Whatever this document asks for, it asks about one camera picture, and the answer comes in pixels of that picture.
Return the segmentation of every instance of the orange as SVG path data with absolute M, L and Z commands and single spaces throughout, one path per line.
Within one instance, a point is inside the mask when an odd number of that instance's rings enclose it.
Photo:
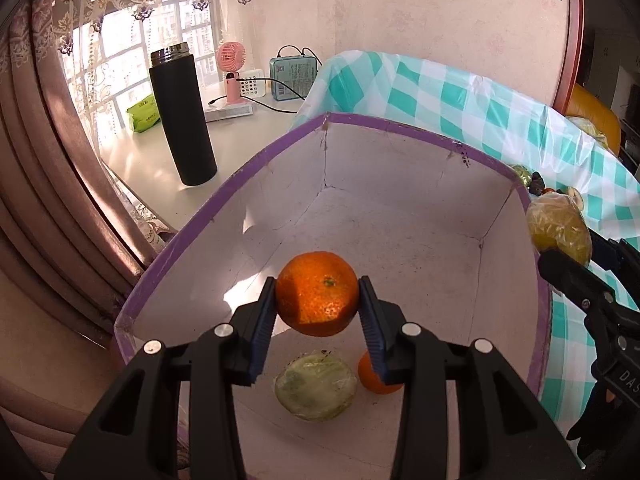
M 326 337 L 344 330 L 358 309 L 358 279 L 340 256 L 299 254 L 276 281 L 280 318 L 300 333 Z
M 371 356 L 369 351 L 364 352 L 360 362 L 358 362 L 358 377 L 362 386 L 364 386 L 370 392 L 380 395 L 392 394 L 402 388 L 402 384 L 392 384 L 387 386 L 383 383 L 378 374 L 374 371 L 371 365 Z

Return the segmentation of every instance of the yellow leather chair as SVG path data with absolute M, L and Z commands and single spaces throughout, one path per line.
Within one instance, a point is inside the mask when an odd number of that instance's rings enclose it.
M 620 151 L 620 122 L 615 113 L 602 104 L 595 95 L 575 84 L 565 116 L 582 117 L 590 120 L 607 137 L 609 149 L 618 156 Z

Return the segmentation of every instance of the water bottle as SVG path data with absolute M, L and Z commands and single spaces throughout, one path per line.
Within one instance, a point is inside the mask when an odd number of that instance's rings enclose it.
M 151 54 L 149 77 L 162 119 L 162 127 L 180 180 L 197 186 L 217 172 L 193 55 L 187 43 Z

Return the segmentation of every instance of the green tissue pack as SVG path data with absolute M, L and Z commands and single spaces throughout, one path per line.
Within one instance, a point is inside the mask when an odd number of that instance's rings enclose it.
M 151 128 L 160 120 L 160 112 L 158 112 L 155 96 L 153 94 L 148 95 L 131 108 L 127 108 L 127 115 L 129 116 L 130 128 L 137 134 Z

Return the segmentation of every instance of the pink fan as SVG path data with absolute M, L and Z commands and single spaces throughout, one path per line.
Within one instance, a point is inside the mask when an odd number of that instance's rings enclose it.
M 227 72 L 225 75 L 226 104 L 246 102 L 240 96 L 240 83 L 238 82 L 238 70 L 244 65 L 245 50 L 242 43 L 229 41 L 220 45 L 216 52 L 216 62 L 220 70 Z

